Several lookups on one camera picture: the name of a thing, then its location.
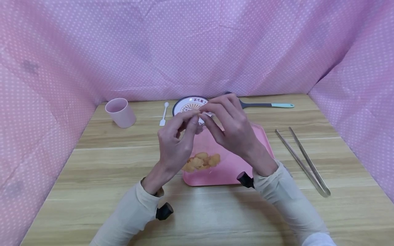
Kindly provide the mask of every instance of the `round plate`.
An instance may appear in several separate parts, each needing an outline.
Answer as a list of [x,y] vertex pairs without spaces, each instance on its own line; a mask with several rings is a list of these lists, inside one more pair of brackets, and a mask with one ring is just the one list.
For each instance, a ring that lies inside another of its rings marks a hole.
[[[185,112],[193,109],[199,109],[202,105],[206,104],[208,99],[201,96],[188,96],[179,100],[173,107],[173,116],[177,113]],[[204,121],[199,118],[199,124],[204,124]]]

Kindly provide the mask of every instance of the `plastic cup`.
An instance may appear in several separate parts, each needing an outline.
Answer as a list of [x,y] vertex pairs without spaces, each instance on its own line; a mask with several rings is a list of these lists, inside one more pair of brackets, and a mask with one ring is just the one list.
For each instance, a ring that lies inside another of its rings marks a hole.
[[133,109],[124,98],[115,98],[105,105],[105,111],[120,128],[128,128],[134,125],[137,118]]

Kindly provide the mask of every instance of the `white plastic spoon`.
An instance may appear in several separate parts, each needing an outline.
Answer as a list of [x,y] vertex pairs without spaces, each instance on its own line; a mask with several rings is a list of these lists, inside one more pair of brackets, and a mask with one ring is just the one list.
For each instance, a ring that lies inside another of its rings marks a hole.
[[163,118],[162,118],[162,120],[160,121],[160,124],[159,124],[159,126],[165,126],[165,114],[167,113],[167,108],[168,108],[168,106],[170,106],[170,103],[169,102],[165,102],[164,103],[164,113],[163,113]]

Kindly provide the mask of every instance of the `stainless steel tongs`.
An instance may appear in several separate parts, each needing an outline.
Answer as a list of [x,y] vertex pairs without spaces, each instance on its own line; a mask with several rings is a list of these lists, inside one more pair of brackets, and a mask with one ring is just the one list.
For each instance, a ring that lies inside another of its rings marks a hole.
[[276,134],[278,137],[282,140],[283,144],[286,146],[286,148],[290,151],[291,155],[294,157],[294,159],[297,161],[298,165],[304,170],[305,174],[308,176],[309,180],[312,182],[312,184],[315,186],[316,190],[318,190],[319,194],[322,195],[323,197],[328,197],[331,195],[330,190],[328,189],[327,185],[325,184],[324,180],[320,176],[319,172],[316,170],[315,165],[313,162],[310,160],[308,154],[305,152],[304,148],[302,147],[301,143],[299,142],[296,134],[294,133],[293,129],[289,127],[290,132],[293,135],[293,138],[295,142],[297,143],[299,149],[301,150],[302,154],[305,157],[305,160],[307,161],[310,169],[312,170],[313,174],[316,176],[316,178],[313,177],[313,175],[309,172],[307,167],[304,165],[304,163],[301,161],[301,159],[298,157],[296,152],[293,150],[293,148],[290,146],[290,144],[282,137],[282,135],[279,133],[278,129],[275,130]]

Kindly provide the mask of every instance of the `hand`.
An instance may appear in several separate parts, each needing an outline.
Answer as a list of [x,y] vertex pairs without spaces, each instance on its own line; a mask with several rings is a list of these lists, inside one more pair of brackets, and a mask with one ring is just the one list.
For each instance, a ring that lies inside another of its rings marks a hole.
[[142,187],[154,195],[188,161],[193,149],[194,135],[201,132],[198,123],[199,110],[176,114],[157,132],[159,137],[160,160],[142,181]]
[[235,94],[213,98],[199,110],[214,113],[221,122],[224,131],[208,115],[199,114],[218,144],[243,158],[262,176],[277,170],[276,162],[257,139]]

